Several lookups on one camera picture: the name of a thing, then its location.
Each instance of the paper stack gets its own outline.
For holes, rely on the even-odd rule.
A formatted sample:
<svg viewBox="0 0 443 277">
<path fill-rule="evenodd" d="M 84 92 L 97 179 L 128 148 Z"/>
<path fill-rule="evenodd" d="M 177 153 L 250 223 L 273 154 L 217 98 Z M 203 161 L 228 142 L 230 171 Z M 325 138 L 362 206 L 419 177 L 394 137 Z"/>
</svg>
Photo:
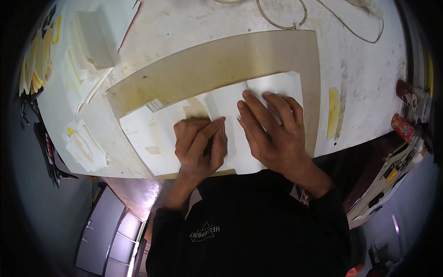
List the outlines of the paper stack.
<svg viewBox="0 0 443 277">
<path fill-rule="evenodd" d="M 19 96 L 38 92 L 44 86 L 50 67 L 51 32 L 42 37 L 39 29 L 29 45 L 22 63 Z"/>
<path fill-rule="evenodd" d="M 83 120 L 72 121 L 66 130 L 66 150 L 86 171 L 95 172 L 108 166 L 106 152 Z"/>
<path fill-rule="evenodd" d="M 263 98 L 262 93 L 291 96 L 303 106 L 300 74 L 289 71 L 247 80 L 225 86 L 196 97 L 180 101 L 152 112 L 144 105 L 120 119 L 120 125 L 142 161 L 155 175 L 177 173 L 180 162 L 174 154 L 174 124 L 202 112 L 212 121 L 225 117 L 228 155 L 219 169 L 235 169 L 237 174 L 250 174 L 262 169 L 262 164 L 251 155 L 243 128 L 237 121 L 237 102 L 242 92 L 250 90 L 268 108 L 280 123 L 278 113 Z"/>
<path fill-rule="evenodd" d="M 60 28 L 63 29 L 62 17 L 64 18 L 65 12 L 66 8 L 61 10 L 54 5 L 29 43 L 22 62 L 19 96 L 23 92 L 37 93 L 46 84 L 51 60 L 59 46 L 60 37 L 63 36 Z"/>
<path fill-rule="evenodd" d="M 96 12 L 75 12 L 67 38 L 69 48 L 64 57 L 63 81 L 70 107 L 78 113 L 114 68 L 114 62 Z"/>
</svg>

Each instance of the hand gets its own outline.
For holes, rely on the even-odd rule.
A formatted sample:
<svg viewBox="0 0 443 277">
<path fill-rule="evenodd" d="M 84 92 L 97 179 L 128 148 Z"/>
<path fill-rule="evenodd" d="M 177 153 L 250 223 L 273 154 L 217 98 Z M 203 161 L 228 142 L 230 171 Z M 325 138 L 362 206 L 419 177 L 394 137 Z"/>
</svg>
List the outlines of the hand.
<svg viewBox="0 0 443 277">
<path fill-rule="evenodd" d="M 313 197 L 323 196 L 332 182 L 305 152 L 303 108 L 292 97 L 263 93 L 263 98 L 278 112 L 282 122 L 279 125 L 248 90 L 243 92 L 243 98 L 245 102 L 237 103 L 241 115 L 239 122 L 245 130 L 252 156 L 304 187 Z"/>
<path fill-rule="evenodd" d="M 175 155 L 182 164 L 177 179 L 192 190 L 223 165 L 227 154 L 224 122 L 223 117 L 213 122 L 186 119 L 174 125 Z M 205 151 L 208 143 L 210 151 Z"/>
</svg>

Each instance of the worktable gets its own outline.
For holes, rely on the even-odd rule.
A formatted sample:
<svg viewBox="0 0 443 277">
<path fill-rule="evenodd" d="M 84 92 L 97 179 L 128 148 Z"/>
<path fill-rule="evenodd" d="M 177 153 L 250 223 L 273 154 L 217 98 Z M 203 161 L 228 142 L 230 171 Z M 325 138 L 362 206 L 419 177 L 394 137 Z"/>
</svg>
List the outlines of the worktable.
<svg viewBox="0 0 443 277">
<path fill-rule="evenodd" d="M 72 11 L 88 10 L 85 2 L 69 1 L 66 22 L 72 20 Z M 300 29 L 316 31 L 321 76 L 314 156 L 352 147 L 390 132 L 391 118 L 401 110 L 402 101 L 395 94 L 395 84 L 398 79 L 405 79 L 407 70 L 403 27 L 393 0 L 375 2 L 385 13 L 385 27 L 380 40 L 370 44 L 351 34 L 317 1 L 305 1 L 307 20 Z M 262 0 L 261 3 L 267 16 L 279 25 L 292 26 L 293 22 L 303 18 L 299 1 Z M 345 0 L 324 0 L 324 3 L 357 34 L 369 40 L 376 39 L 379 21 L 367 11 Z M 120 118 L 114 115 L 108 89 L 143 67 L 184 49 L 235 35 L 272 30 L 279 29 L 264 20 L 254 0 L 237 4 L 221 4 L 213 0 L 144 1 L 119 50 L 115 68 L 78 115 L 71 112 L 62 91 L 60 71 L 56 69 L 64 50 L 57 52 L 47 85 L 38 98 L 43 121 L 55 148 L 73 173 L 152 178 L 123 133 Z M 62 47 L 67 47 L 67 43 L 63 43 Z M 340 137 L 326 140 L 329 89 L 333 87 L 341 93 L 344 114 Z M 83 119 L 88 125 L 107 153 L 108 167 L 86 172 L 73 160 L 62 137 L 66 125 L 73 119 Z"/>
</svg>

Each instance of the red can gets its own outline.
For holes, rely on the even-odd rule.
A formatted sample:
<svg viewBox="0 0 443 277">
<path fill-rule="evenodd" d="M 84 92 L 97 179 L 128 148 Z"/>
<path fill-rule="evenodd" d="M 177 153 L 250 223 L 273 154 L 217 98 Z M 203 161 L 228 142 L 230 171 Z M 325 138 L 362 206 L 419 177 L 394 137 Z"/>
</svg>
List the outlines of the red can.
<svg viewBox="0 0 443 277">
<path fill-rule="evenodd" d="M 394 114 L 392 117 L 391 126 L 408 144 L 410 144 L 411 141 L 417 136 L 417 132 L 414 127 L 398 113 Z"/>
</svg>

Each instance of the wooden board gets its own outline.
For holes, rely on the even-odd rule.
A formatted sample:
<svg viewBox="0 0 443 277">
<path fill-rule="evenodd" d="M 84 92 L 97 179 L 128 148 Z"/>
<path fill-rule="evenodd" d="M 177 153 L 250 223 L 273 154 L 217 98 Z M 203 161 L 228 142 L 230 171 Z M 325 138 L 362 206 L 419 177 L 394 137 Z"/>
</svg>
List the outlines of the wooden board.
<svg viewBox="0 0 443 277">
<path fill-rule="evenodd" d="M 168 105 L 216 88 L 278 72 L 300 73 L 306 152 L 314 156 L 320 113 L 315 31 L 266 31 L 200 44 L 152 63 L 107 93 L 114 115 L 154 99 Z"/>
</svg>

